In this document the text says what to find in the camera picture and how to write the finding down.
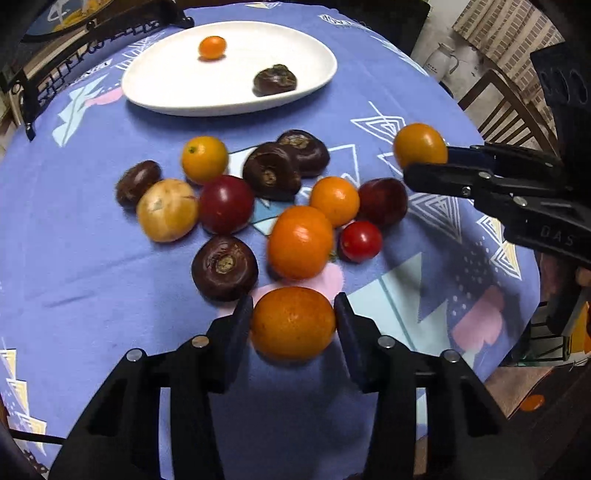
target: white kettle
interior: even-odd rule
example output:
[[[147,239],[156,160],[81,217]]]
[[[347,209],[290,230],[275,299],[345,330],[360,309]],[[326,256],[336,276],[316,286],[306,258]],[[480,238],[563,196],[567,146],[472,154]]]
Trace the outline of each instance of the white kettle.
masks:
[[[452,58],[455,59],[456,64],[449,70],[449,66],[452,62]],[[448,71],[450,74],[456,71],[456,68],[460,64],[460,61],[453,54],[453,48],[445,43],[440,43],[437,50],[435,50],[423,65],[423,68],[427,73],[435,78],[438,82],[443,80],[443,77],[447,75]]]

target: cherry tomato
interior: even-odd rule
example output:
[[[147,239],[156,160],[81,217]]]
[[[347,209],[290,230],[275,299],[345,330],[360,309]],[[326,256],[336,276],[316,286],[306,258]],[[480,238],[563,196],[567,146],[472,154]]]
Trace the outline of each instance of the cherry tomato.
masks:
[[[382,234],[373,223],[353,222],[340,234],[339,246],[345,257],[361,263],[375,257],[382,249]]]
[[[199,54],[206,60],[216,60],[226,51],[226,40],[213,36],[204,38],[199,44]]]
[[[248,225],[255,208],[255,196],[244,180],[221,175],[208,182],[199,199],[205,230],[229,235]]]
[[[407,125],[398,132],[392,146],[402,169],[412,163],[447,163],[447,145],[429,125]]]
[[[404,185],[396,179],[374,179],[359,188],[360,220],[369,220],[378,227],[396,225],[408,209],[408,196]]]

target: yellow pattern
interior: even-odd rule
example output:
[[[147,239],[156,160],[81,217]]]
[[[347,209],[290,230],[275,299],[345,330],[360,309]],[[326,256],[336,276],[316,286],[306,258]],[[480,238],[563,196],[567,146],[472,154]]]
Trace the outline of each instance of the yellow pattern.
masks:
[[[7,378],[6,382],[8,383],[8,385],[11,386],[12,391],[14,392],[22,409],[26,412],[27,415],[29,415],[29,396],[27,394],[27,382],[23,380],[13,380],[12,378]]]
[[[17,377],[17,351],[12,350],[0,350],[0,357],[4,358],[8,367],[8,372],[11,378]]]
[[[503,242],[503,251],[507,260],[517,273],[517,276],[521,278],[521,270],[519,269],[519,262],[517,261],[517,252],[515,251],[515,245],[510,244],[508,241]]]
[[[501,228],[501,221],[497,218],[491,217],[491,225],[496,233],[496,237],[498,238],[499,242],[501,242],[503,240],[503,230]]]
[[[22,413],[17,412],[18,418],[21,420],[21,424],[26,425],[32,433],[36,433],[39,435],[45,435],[47,431],[47,422],[39,419],[35,419],[30,417],[29,415],[23,415]],[[43,452],[45,455],[45,450],[43,448],[43,444],[41,442],[34,442],[37,447]]]

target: dark red tomato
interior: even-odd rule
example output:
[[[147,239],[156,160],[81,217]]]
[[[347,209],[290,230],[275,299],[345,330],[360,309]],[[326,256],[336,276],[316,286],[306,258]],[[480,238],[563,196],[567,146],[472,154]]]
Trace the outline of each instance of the dark red tomato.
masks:
[[[396,179],[370,180],[359,188],[359,219],[388,227],[402,220],[407,209],[406,188]]]
[[[244,180],[221,175],[207,183],[199,198],[199,219],[205,230],[229,235],[248,225],[255,196]]]
[[[375,257],[382,249],[382,234],[373,223],[350,223],[340,234],[339,246],[349,260],[361,263]]]

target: pink shape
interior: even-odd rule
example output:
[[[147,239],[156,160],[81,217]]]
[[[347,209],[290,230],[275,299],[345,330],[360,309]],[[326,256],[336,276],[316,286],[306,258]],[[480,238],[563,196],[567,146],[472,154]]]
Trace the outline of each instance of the pink shape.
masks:
[[[464,351],[479,352],[484,343],[496,342],[503,328],[501,310],[505,307],[503,292],[493,285],[464,318],[452,329],[453,339]]]
[[[113,103],[119,100],[123,96],[123,90],[121,87],[114,88],[113,90],[103,93],[95,98],[89,98],[85,104],[87,106],[92,105],[106,105],[107,103]]]
[[[324,270],[314,278],[310,278],[308,280],[302,280],[298,282],[289,282],[287,280],[280,280],[277,282],[273,282],[271,284],[265,285],[264,287],[259,287],[256,290],[251,292],[252,299],[254,304],[261,299],[261,297],[265,293],[269,293],[271,290],[276,290],[281,287],[306,287],[311,288],[312,290],[316,290],[319,293],[322,293],[329,301],[332,303],[337,296],[343,290],[343,285],[345,283],[345,278],[343,276],[343,271],[341,268],[335,263],[328,263]],[[230,315],[234,310],[234,305],[231,306],[223,306],[218,310],[219,316]]]

